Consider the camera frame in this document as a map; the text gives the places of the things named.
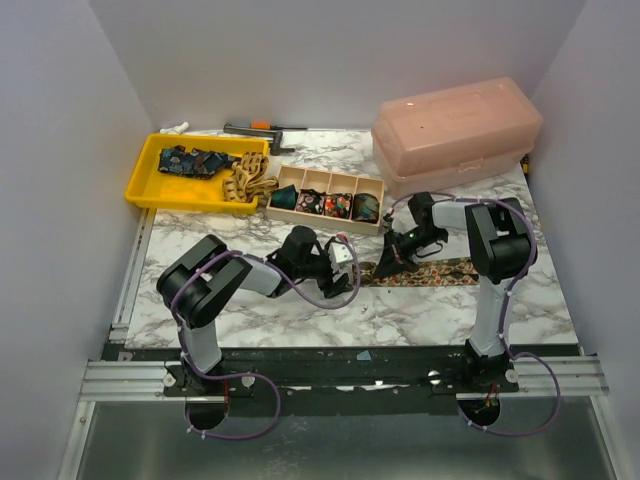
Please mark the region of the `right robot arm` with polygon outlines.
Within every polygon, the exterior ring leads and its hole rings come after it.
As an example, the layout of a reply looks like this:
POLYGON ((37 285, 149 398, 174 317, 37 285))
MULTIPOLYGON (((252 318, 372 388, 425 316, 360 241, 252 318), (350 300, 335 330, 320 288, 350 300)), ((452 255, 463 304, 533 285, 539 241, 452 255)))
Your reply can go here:
POLYGON ((448 241, 451 230, 467 234, 470 259, 479 275, 475 323, 466 340, 457 377, 469 390, 493 384, 509 365, 508 323, 516 284, 537 260, 533 227, 515 198, 446 199, 428 192, 412 195, 408 207, 416 226, 389 230, 374 279, 418 270, 418 251, 448 241))

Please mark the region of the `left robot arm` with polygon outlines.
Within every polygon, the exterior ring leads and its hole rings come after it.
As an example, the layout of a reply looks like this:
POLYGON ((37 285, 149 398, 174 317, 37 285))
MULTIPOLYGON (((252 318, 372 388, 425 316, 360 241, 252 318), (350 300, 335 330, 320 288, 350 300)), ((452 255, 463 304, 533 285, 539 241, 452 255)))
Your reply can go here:
POLYGON ((346 236, 336 235, 321 244, 314 230, 295 226, 282 245, 266 257, 230 249, 215 235, 207 235, 159 277, 156 291, 176 323, 180 346, 179 371, 163 379, 167 389, 193 389, 214 393, 220 383, 240 379, 276 385, 259 373, 232 374, 218 367, 223 353, 216 318, 237 291, 278 299, 293 291, 309 304, 337 310, 351 303, 359 290, 361 274, 354 247, 346 236))

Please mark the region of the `paisley flamingo patterned tie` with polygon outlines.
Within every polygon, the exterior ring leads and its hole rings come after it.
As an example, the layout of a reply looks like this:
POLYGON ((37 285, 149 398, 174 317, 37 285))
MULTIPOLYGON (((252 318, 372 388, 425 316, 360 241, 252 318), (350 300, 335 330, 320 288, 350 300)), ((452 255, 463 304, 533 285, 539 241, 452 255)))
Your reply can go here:
POLYGON ((415 272, 375 279, 377 264, 361 262, 361 285, 365 287, 452 287, 477 285, 479 275, 469 257, 441 259, 419 264, 415 272))

